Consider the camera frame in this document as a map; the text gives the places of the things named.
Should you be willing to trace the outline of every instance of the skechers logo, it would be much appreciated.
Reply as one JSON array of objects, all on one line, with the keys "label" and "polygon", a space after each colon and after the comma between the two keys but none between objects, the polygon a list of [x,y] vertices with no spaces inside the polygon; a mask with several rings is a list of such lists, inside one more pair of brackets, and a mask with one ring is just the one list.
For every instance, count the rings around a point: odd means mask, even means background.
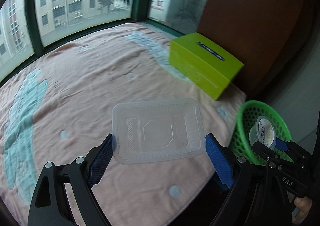
[{"label": "skechers logo", "polygon": [[208,46],[204,45],[203,43],[197,42],[198,45],[200,45],[202,48],[206,49],[209,53],[212,53],[214,56],[216,56],[219,60],[224,61],[224,58],[216,53],[214,50],[210,49]]}]

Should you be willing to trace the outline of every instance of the silver bolt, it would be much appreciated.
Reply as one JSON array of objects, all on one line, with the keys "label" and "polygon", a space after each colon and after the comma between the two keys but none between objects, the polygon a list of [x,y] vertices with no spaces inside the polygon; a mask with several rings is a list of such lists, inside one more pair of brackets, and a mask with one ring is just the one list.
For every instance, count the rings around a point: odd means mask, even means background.
[{"label": "silver bolt", "polygon": [[45,168],[50,168],[51,166],[52,166],[52,162],[47,162],[47,163],[44,165]]},{"label": "silver bolt", "polygon": [[237,160],[239,163],[245,163],[247,161],[244,157],[238,157]]},{"label": "silver bolt", "polygon": [[77,164],[81,164],[83,161],[84,161],[84,158],[83,158],[83,157],[78,157],[78,158],[76,159],[76,163],[77,163]]},{"label": "silver bolt", "polygon": [[270,168],[276,168],[276,164],[273,163],[273,162],[270,162],[270,163],[269,163],[269,166],[270,166]]}]

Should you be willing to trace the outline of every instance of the clear plastic tray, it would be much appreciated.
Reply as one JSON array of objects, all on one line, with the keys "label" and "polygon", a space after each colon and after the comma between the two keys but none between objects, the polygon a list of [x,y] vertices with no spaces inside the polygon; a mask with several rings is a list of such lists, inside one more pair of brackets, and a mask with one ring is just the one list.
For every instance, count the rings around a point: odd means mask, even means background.
[{"label": "clear plastic tray", "polygon": [[120,103],[112,110],[112,135],[122,164],[193,157],[206,147],[199,105],[190,98]]}]

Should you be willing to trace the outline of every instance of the lime green shoe box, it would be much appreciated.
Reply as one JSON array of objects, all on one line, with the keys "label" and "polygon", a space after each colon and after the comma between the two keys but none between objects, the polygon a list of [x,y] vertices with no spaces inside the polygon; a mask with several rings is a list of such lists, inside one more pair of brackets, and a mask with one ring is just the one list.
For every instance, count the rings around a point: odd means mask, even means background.
[{"label": "lime green shoe box", "polygon": [[244,66],[225,49],[199,33],[171,41],[169,62],[217,100]]}]

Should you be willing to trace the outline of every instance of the green plastic basket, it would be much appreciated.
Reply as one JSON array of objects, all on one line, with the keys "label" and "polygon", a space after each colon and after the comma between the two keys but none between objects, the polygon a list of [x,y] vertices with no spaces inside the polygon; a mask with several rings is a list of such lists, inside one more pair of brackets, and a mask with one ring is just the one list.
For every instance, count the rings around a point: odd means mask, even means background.
[{"label": "green plastic basket", "polygon": [[[286,123],[273,108],[263,102],[250,100],[240,107],[237,116],[236,128],[232,135],[229,148],[237,157],[245,157],[252,164],[265,165],[267,162],[252,151],[252,147],[249,142],[249,131],[256,123],[256,119],[259,116],[265,116],[271,121],[278,138],[283,141],[292,140]],[[275,149],[274,151],[278,153],[282,159],[292,162],[285,152],[278,149]]]}]

